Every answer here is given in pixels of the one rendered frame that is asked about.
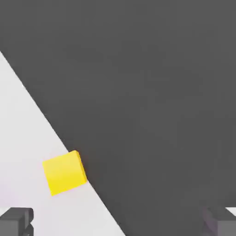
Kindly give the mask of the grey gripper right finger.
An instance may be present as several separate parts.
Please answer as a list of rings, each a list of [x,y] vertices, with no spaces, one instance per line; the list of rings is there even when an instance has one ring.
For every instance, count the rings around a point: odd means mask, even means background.
[[[205,207],[202,218],[202,236],[236,236],[236,216],[225,207]]]

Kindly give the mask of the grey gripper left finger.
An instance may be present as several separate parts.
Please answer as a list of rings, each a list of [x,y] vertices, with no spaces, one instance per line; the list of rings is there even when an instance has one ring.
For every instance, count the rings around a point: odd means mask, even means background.
[[[34,210],[11,207],[0,215],[0,236],[34,236]]]

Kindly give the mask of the small yellow cube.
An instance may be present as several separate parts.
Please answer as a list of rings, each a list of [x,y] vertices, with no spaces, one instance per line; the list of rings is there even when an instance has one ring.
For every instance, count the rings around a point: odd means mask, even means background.
[[[52,196],[87,182],[80,154],[76,150],[45,160],[42,165]]]

